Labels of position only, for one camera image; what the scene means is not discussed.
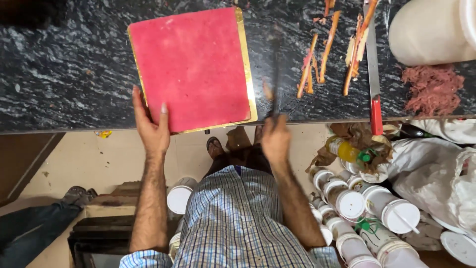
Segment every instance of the table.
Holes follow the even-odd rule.
[[[243,10],[258,119],[271,109],[262,91],[262,77],[271,82],[272,45],[268,40],[277,22],[283,28],[281,57],[282,112],[291,123],[365,121],[369,118],[367,62],[360,77],[342,96],[347,71],[345,54],[355,31],[361,0],[337,1],[342,10],[327,62],[326,83],[313,95],[296,98],[300,67],[313,33],[319,34],[316,55],[324,51],[331,22],[313,23],[322,16],[323,0],[238,0]],[[408,86],[388,46],[388,27],[407,0],[382,0],[376,11],[377,50],[384,119],[410,118],[403,110]],[[0,28],[0,133],[65,132],[135,128],[132,85],[140,84],[127,26],[136,21],[172,14],[223,8],[217,0],[70,0],[65,26],[44,31]],[[456,64],[463,75],[462,101],[455,117],[475,117],[476,61]]]

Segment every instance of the fingernail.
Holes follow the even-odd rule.
[[[160,108],[161,113],[167,113],[167,105],[165,103],[162,103],[162,106]]]

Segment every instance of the shirt cuff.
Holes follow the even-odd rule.
[[[172,260],[162,252],[141,250],[122,257],[119,268],[171,268]]]
[[[309,251],[309,256],[322,268],[340,268],[334,247],[315,247]]]

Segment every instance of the yellow liquid bottle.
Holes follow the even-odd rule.
[[[326,149],[328,152],[337,155],[342,160],[349,163],[356,163],[357,160],[367,162],[370,156],[361,152],[359,149],[350,145],[350,143],[338,136],[332,136],[326,141]]]

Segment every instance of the knife handle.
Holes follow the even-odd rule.
[[[382,135],[384,133],[382,126],[382,109],[380,108],[380,95],[377,95],[372,99],[371,112],[371,125],[372,125],[372,135]]]

